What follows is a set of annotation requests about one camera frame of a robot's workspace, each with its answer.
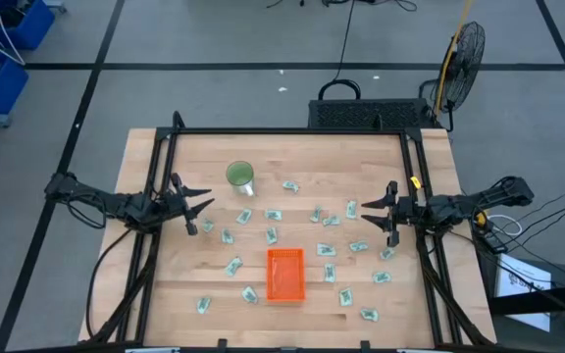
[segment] wooden table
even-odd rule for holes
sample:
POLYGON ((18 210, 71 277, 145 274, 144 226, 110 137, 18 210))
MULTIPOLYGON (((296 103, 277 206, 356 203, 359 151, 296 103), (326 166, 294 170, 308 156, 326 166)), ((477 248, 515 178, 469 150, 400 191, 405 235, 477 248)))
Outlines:
MULTIPOLYGON (((143 188, 153 136, 153 129, 130 131, 117 191, 136 192, 143 188)), ((423 137, 434 193, 459 193, 445 131, 423 130, 423 137)), ((417 161, 415 150, 411 153, 417 161)), ((385 249, 386 234, 364 220, 345 217, 347 200, 356 199, 360 204, 378 199, 390 180, 401 185, 400 195, 407 194, 397 136, 180 135, 174 172, 190 188, 213 189, 189 203, 195 205, 215 197, 216 201, 197 222, 201 225, 206 217, 215 222, 215 228, 205 233, 199 227, 197 236, 188 236, 184 219, 165 223, 145 345, 210 347, 219 338, 226 338, 230 347, 356 348, 360 340, 370 340, 373 348, 433 347, 413 228, 400 229, 396 256, 384 261, 379 252, 385 249), (232 192, 225 171, 235 160, 248 161, 254 167, 257 197, 232 192), (299 192, 293 194, 283 189, 285 180, 296 181, 299 192), (323 217, 340 216, 341 225, 323 227, 310 223, 309 216, 316 205, 323 207, 323 217), (253 210, 252 219, 245 226, 235 221, 243 208, 253 210), (266 220, 263 213, 268 208, 282 210, 282 221, 266 220), (275 247, 305 249, 306 301, 302 304, 272 304, 265 298, 265 231, 270 226, 277 227, 279 234, 275 247), (235 244, 222 243, 220 232, 224 227, 233 234, 235 244), (352 253, 348 244, 362 239, 368 241, 370 249, 352 253), (318 242, 334 245, 337 256, 317 256, 318 242), (243 267, 234 277, 228 277, 224 267, 235 256, 241 257, 243 267), (336 265, 335 283, 323 282, 327 262, 336 265), (389 272, 392 282, 373 283, 375 271, 389 272), (256 290, 260 297, 258 305, 242 299, 240 293, 246 285, 256 290), (354 304, 340 307, 338 292, 348 286, 353 290, 354 304), (200 315, 196 303, 203 296, 211 297, 212 303, 208 312, 200 315), (362 307, 376 308, 380 321, 362 320, 362 307)), ((359 208, 358 213, 385 212, 359 208)), ((465 225, 456 231, 469 234, 465 225)), ((121 224, 109 223, 102 249, 122 232, 121 224)), ((95 329, 122 298, 132 243, 133 236, 117 246, 99 270, 91 315, 95 329)), ((446 236, 444 247, 455 298, 481 332, 495 340, 472 244, 446 236)), ((449 341, 445 308, 439 298, 437 303, 443 338, 449 341)), ((136 303, 129 331, 133 331, 138 310, 136 303)))

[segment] paper money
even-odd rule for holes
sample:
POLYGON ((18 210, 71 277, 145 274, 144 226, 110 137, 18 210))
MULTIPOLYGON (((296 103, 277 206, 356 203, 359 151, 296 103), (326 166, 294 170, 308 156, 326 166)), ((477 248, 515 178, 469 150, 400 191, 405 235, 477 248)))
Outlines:
POLYGON ((324 281, 334 283, 335 278, 334 264, 324 264, 324 281))
POLYGON ((318 243, 319 256, 335 256, 337 252, 329 244, 318 243))
POLYGON ((338 226, 341 223, 341 220, 338 216, 330 216, 327 219, 322 220, 322 225, 326 226, 338 226))
POLYGON ((393 248, 387 247, 387 249, 381 251, 381 259, 387 260, 390 257, 392 257, 395 253, 396 251, 393 250, 393 248))
POLYGON ((377 272, 372 275, 372 280, 374 283, 385 283, 391 281, 391 275, 387 272, 377 272))
POLYGON ((197 301, 197 312, 200 314, 205 314, 208 310, 209 305, 211 305, 211 298, 201 298, 197 301))
POLYGON ((350 243, 350 250, 354 252, 368 250, 369 247, 370 246, 368 246, 368 243, 365 240, 350 243))
POLYGON ((248 221, 250 221, 250 217, 252 217, 252 210, 243 209, 239 217, 236 218, 236 221, 245 225, 248 221))
POLYGON ((234 244, 234 238, 231 232, 226 228, 222 229, 222 242, 225 244, 234 244))
POLYGON ((357 202, 348 201, 348 205, 345 207, 345 217, 350 220, 357 218, 357 202))
POLYGON ((311 222, 313 222, 313 223, 319 222, 321 211, 322 211, 322 206, 316 206, 315 211, 313 211, 313 214, 311 214, 311 217, 309 218, 309 220, 311 220, 311 222))
POLYGON ((266 210, 265 211, 265 218, 268 219, 268 220, 282 221, 283 220, 283 211, 266 210))
POLYGON ((379 312, 376 309, 361 309, 361 317, 364 320, 378 322, 379 321, 379 312))
POLYGON ((352 289, 345 288, 339 293, 339 305, 341 306, 352 305, 352 289))
POLYGON ((245 301, 248 303, 256 304, 259 301, 259 297, 256 296, 256 292, 249 285, 246 286, 245 289, 243 289, 241 295, 243 296, 243 299, 245 299, 245 301))
POLYGON ((267 228, 267 244, 272 245, 278 241, 279 241, 279 237, 276 234, 276 228, 275 227, 267 228))
POLYGON ((293 181, 285 181, 285 182, 282 184, 282 187, 293 190, 293 193, 298 192, 298 189, 300 189, 300 187, 298 186, 298 184, 296 184, 296 183, 293 182, 293 181))
POLYGON ((234 277, 236 270, 243 265, 243 261, 238 256, 232 259, 232 261, 226 266, 226 275, 229 277, 234 277))
POLYGON ((213 230, 213 222, 204 219, 204 222, 202 223, 202 228, 204 229, 205 232, 209 232, 213 230))

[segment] black metal frame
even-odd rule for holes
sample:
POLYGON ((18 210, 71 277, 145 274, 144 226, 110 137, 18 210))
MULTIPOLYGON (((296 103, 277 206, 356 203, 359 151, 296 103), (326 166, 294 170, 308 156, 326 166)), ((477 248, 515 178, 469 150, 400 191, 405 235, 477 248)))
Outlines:
MULTIPOLYGON (((164 162, 164 170, 162 173, 161 180, 161 190, 163 192, 169 186, 169 176, 172 172, 173 161, 177 149, 177 142, 181 134, 368 134, 368 135, 394 135, 398 136, 400 141, 400 147, 402 151, 402 159, 404 165, 404 172, 407 182, 407 189, 409 194, 417 199, 417 190, 415 189, 413 183, 411 182, 411 177, 414 176, 413 164, 411 152, 409 149, 409 142, 413 141, 416 148, 416 157, 418 159, 418 165, 420 169, 419 178, 422 180, 424 187, 424 194, 426 198, 430 198, 433 195, 433 190, 431 187, 431 180, 429 176, 429 169, 427 165, 426 155, 424 151, 424 146, 422 143, 422 133, 419 128, 401 128, 401 129, 389 129, 389 130, 368 130, 368 129, 350 129, 350 128, 186 128, 181 121, 180 116, 174 115, 174 125, 172 127, 158 127, 156 129, 156 135, 154 139, 154 146, 152 148, 152 156, 150 160, 150 165, 148 169, 147 181, 145 182, 144 192, 151 195, 153 184, 156 179, 158 165, 160 162, 161 147, 166 139, 169 140, 168 152, 164 162)), ((433 269, 431 265, 431 260, 428 254, 424 234, 424 230, 416 227, 416 248, 420 255, 420 263, 422 271, 428 268, 433 269)), ((107 335, 103 335, 100 340, 93 342, 84 342, 76 346, 67 347, 52 347, 52 348, 42 348, 42 349, 31 349, 24 351, 15 352, 124 352, 126 349, 142 348, 143 341, 145 337, 145 330, 147 326, 147 318, 149 315, 149 305, 151 299, 151 291, 154 281, 154 270, 156 266, 156 260, 158 258, 158 250, 160 244, 161 229, 150 234, 138 233, 132 248, 132 257, 130 260, 130 267, 128 269, 128 282, 126 287, 126 292, 132 291, 133 289, 142 287, 142 296, 140 311, 138 314, 134 340, 126 340, 128 331, 128 320, 129 320, 129 309, 128 312, 122 315, 121 319, 117 323, 110 327, 110 332, 107 335), (143 245, 145 238, 147 236, 151 237, 148 258, 146 260, 146 266, 140 271, 139 266, 141 263, 141 257, 143 254, 143 245), (141 279, 144 279, 144 284, 141 285, 141 279), (113 332, 116 332, 116 341, 107 342, 108 337, 111 336, 113 332)), ((424 278, 424 287, 427 298, 427 305, 429 310, 429 318, 431 325, 431 332, 433 336, 433 342, 436 349, 451 349, 453 351, 489 351, 489 347, 484 346, 472 346, 472 345, 462 345, 460 326, 457 323, 455 314, 448 312, 448 323, 450 328, 450 335, 452 343, 444 342, 441 333, 441 323, 439 320, 439 314, 437 310, 436 301, 436 290, 444 298, 451 297, 450 279, 448 274, 448 267, 445 259, 445 253, 443 245, 440 238, 434 238, 435 248, 436 248, 436 260, 438 273, 434 280, 430 280, 427 277, 424 278)), ((124 305, 130 305, 131 300, 126 298, 120 304, 120 307, 124 305)), ((14 301, 11 299, 9 304, 9 310, 18 310, 21 306, 21 301, 14 301)), ((220 339, 218 347, 181 347, 180 352, 235 352, 235 353, 251 353, 251 352, 263 352, 263 351, 282 351, 281 349, 272 348, 227 348, 227 341, 223 338, 220 339)), ((494 351, 511 351, 498 347, 491 347, 495 349, 494 351)), ((395 352, 395 349, 372 349, 370 348, 370 343, 368 341, 360 342, 360 349, 362 352, 395 352)), ((359 352, 359 349, 304 349, 297 348, 303 352, 333 352, 333 353, 347 353, 347 352, 359 352)))

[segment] crumpled dollar bill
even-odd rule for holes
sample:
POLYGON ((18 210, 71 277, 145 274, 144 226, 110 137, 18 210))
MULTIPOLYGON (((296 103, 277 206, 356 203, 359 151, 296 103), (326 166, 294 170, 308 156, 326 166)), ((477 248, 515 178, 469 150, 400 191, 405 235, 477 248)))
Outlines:
POLYGON ((354 220, 357 218, 357 202, 354 200, 348 201, 348 205, 345 207, 345 217, 354 220))
POLYGON ((334 283, 336 280, 336 273, 334 271, 334 264, 324 264, 324 281, 334 283))
POLYGON ((365 240, 350 243, 350 250, 352 250, 354 252, 368 250, 369 247, 370 246, 368 245, 368 243, 365 240))
POLYGON ((379 312, 376 309, 361 309, 361 317, 364 320, 377 323, 379 321, 379 312))
POLYGON ((279 237, 276 234, 275 227, 268 227, 267 228, 267 244, 272 245, 279 241, 279 237))
POLYGON ((197 312, 200 314, 205 314, 208 310, 209 305, 211 305, 211 298, 201 298, 197 301, 197 312))
POLYGON ((282 221, 283 211, 277 210, 265 210, 265 218, 268 220, 282 221))
POLYGON ((298 192, 298 190, 300 189, 300 186, 298 186, 298 184, 296 184, 296 183, 293 182, 293 181, 285 181, 285 182, 282 184, 282 187, 284 187, 284 188, 286 188, 286 189, 293 190, 293 193, 298 192))
POLYGON ((322 220, 322 225, 326 226, 339 226, 341 220, 338 216, 330 216, 322 220))
POLYGON ((319 256, 335 256, 337 252, 329 244, 318 243, 318 255, 319 256))
POLYGON ((391 275, 387 272, 377 272, 372 275, 374 283, 385 283, 391 281, 391 275))
POLYGON ((259 302, 259 297, 256 295, 254 289, 252 289, 252 287, 249 285, 246 286, 245 289, 243 289, 241 296, 248 303, 256 304, 259 302))
POLYGON ((339 292, 339 305, 352 306, 352 289, 345 288, 339 292))
POLYGON ((236 221, 241 223, 242 225, 245 225, 248 221, 250 221, 250 217, 252 217, 252 210, 244 209, 243 211, 241 211, 239 217, 236 218, 236 221))
POLYGON ((231 232, 226 228, 222 229, 222 242, 225 244, 234 244, 234 237, 232 237, 231 232))
POLYGON ((236 274, 236 270, 243 266, 243 261, 238 256, 232 259, 232 261, 226 266, 226 275, 229 277, 234 277, 236 274))
POLYGON ((387 260, 393 255, 395 255, 396 251, 393 248, 387 247, 385 250, 381 251, 381 259, 387 260))
POLYGON ((320 221, 320 212, 322 211, 322 206, 316 206, 315 207, 315 211, 313 211, 313 213, 311 214, 311 217, 309 218, 309 220, 311 220, 311 222, 313 223, 317 223, 320 221))
POLYGON ((211 230, 213 230, 213 225, 213 222, 208 219, 204 219, 204 222, 202 222, 202 228, 204 229, 204 232, 210 232, 211 230))

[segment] yellow sticker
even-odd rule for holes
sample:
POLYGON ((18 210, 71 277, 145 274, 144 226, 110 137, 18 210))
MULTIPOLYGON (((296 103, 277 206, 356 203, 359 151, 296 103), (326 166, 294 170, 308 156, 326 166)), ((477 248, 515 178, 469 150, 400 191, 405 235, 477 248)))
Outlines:
POLYGON ((411 176, 411 181, 413 181, 413 184, 415 185, 415 187, 417 189, 420 189, 420 187, 422 187, 422 184, 420 183, 420 181, 416 177, 411 176))

